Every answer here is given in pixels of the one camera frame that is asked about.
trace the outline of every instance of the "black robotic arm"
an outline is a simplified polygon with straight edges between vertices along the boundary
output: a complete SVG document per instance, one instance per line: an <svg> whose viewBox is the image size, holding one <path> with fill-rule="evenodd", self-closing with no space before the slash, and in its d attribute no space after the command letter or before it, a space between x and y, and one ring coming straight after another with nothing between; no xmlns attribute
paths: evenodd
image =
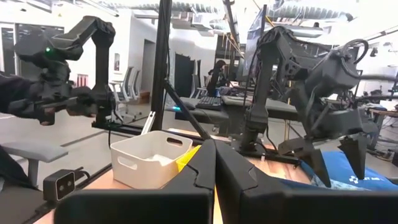
<svg viewBox="0 0 398 224"><path fill-rule="evenodd" d="M25 118L36 118L41 121L55 122L54 115L43 113L45 108L62 110L66 107L86 108L87 113L97 113L99 118L105 119L110 114L109 107L109 48L113 43L116 32L109 22L100 18L85 16L70 32L47 37L41 30L31 32L18 41L15 52L26 62L33 63L42 69L38 85L32 94L24 100L12 102L9 113L19 114ZM67 60L79 60L83 54L83 45L92 38L96 45L96 85L79 89L79 93L72 89L69 80L70 68ZM94 95L95 102L85 96Z"/></svg>
<svg viewBox="0 0 398 224"><path fill-rule="evenodd" d="M277 75L294 82L294 87L286 94L296 107L306 132L304 138L290 139L280 144L278 153L294 152L296 157L311 166L323 183L330 187L322 154L319 149L314 148L313 143L342 138L339 148L346 154L354 173L359 179L363 179L366 138L362 129L361 112L357 107L338 110L325 101L336 90L348 91L359 83L359 79L352 73L356 71L356 64L363 56L354 61L347 53L347 48L358 42L363 43L367 49L367 42L354 40L339 50L332 50L326 57L317 58L305 52L306 45L315 44L296 39L284 27L275 27L265 33L257 43L259 60L254 66L260 69L257 69L253 103L245 114L240 150L255 150L253 146L257 143L257 135L267 129L265 104L272 67L276 64Z"/></svg>

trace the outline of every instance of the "person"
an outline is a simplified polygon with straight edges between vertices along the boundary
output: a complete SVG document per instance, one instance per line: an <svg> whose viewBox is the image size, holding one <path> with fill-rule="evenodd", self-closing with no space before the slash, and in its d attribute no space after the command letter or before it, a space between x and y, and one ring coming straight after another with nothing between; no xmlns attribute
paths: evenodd
<svg viewBox="0 0 398 224"><path fill-rule="evenodd" d="M217 96L217 81L218 78L220 77L220 73L222 72L223 67L226 65L225 61L223 60L218 60L213 68L213 74L211 75L210 82L207 84L207 94L210 97L216 97Z"/></svg>
<svg viewBox="0 0 398 224"><path fill-rule="evenodd" d="M210 82L210 80L211 80L211 76L213 75L213 69L211 69L207 74L208 74L208 76L206 77L205 86L208 86L208 85L209 85L209 82Z"/></svg>
<svg viewBox="0 0 398 224"><path fill-rule="evenodd" d="M85 98L90 97L92 99L92 101L90 100L92 103L87 106L93 106L95 101L89 94L90 91L87 91L87 88L88 87L76 88L73 89L73 92L77 93L77 97L81 95L84 95ZM18 76L6 77L0 74L0 113L10 114L9 105L11 102L30 98L32 95L40 92L41 89L42 85L39 82L32 82ZM66 108L66 110L70 116L84 115L87 117L95 117L95 114L84 114L82 111L71 110L70 108ZM44 115L53 115L56 111L58 111L58 109L49 108L37 114L38 116L41 116L39 115L41 113ZM51 125L47 121L41 121L40 124L42 126ZM21 187L36 189L36 186L32 185L22 167L1 147L0 144L0 191L6 185L18 185Z"/></svg>

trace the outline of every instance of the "ceiling duct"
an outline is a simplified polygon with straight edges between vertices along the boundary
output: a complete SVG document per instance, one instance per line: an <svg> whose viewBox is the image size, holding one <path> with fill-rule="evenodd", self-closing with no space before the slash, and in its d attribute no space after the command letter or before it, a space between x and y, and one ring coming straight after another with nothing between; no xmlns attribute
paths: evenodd
<svg viewBox="0 0 398 224"><path fill-rule="evenodd" d="M307 2L294 0L275 0L272 7L267 7L267 16L273 18L296 18L301 15L302 19L337 19L352 15L348 12L336 11L319 6L309 6Z"/></svg>
<svg viewBox="0 0 398 224"><path fill-rule="evenodd" d="M115 1L97 1L99 4L113 9L127 8L140 10L159 10L159 0L147 0L145 4L140 1L124 1L123 3ZM222 4L217 5L215 1L210 0L183 0L173 1L172 11L176 12L199 12L199 13L213 13L224 14Z"/></svg>
<svg viewBox="0 0 398 224"><path fill-rule="evenodd" d="M319 27L304 27L304 26L293 26L287 24L279 24L278 26L283 26L286 29L289 29L293 32L295 37L304 37L304 38L317 38L323 35L325 32L322 28ZM272 26L266 25L264 32L267 32L272 29Z"/></svg>

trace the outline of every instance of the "floor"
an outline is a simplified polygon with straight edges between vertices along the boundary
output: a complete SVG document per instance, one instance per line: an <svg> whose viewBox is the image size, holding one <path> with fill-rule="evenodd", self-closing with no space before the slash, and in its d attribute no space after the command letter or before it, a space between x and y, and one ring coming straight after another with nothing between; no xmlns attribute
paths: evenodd
<svg viewBox="0 0 398 224"><path fill-rule="evenodd" d="M141 111L141 118L149 113L149 105L134 106L134 111ZM194 128L188 121L180 121L174 119L174 113L166 112L164 114L163 128L178 128L194 131ZM39 183L42 180L56 172L59 169L76 169L83 166L85 170L93 174L111 162L108 149L108 133L91 127L90 118L69 117L65 112L59 112L56 117L56 123L53 126L43 127L38 121L15 118L6 114L0 114L0 144L8 141L43 141L51 144L64 146L69 154L50 164L40 163ZM135 124L143 125L146 119L140 119ZM301 134L304 130L299 123L292 123L293 127ZM213 125L202 124L205 130L212 133ZM284 140L285 123L282 120L269 120L270 132L269 136L276 145ZM385 125L382 136L388 138L396 138L398 128L391 128ZM120 135L118 133L111 135L111 142L126 139L129 136ZM291 131L291 138L297 135ZM338 142L329 142L319 146L324 151L334 151L337 149ZM380 149L396 148L396 146L388 146L386 143L378 146ZM15 157L16 160L27 169L27 161ZM398 177L398 167L390 162L382 161L371 155L367 155L366 165L377 170L386 177Z"/></svg>

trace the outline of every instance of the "blue mat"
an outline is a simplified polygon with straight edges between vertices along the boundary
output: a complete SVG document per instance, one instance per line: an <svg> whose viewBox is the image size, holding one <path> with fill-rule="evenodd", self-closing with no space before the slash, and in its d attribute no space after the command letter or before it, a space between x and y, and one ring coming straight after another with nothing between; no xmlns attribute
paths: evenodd
<svg viewBox="0 0 398 224"><path fill-rule="evenodd" d="M370 168L365 168L365 179L359 180L342 152L323 152L322 155L329 172L331 189L398 190L398 185L393 184L383 175ZM310 166L303 162L302 169L310 178L312 185L325 187L322 181L314 174Z"/></svg>

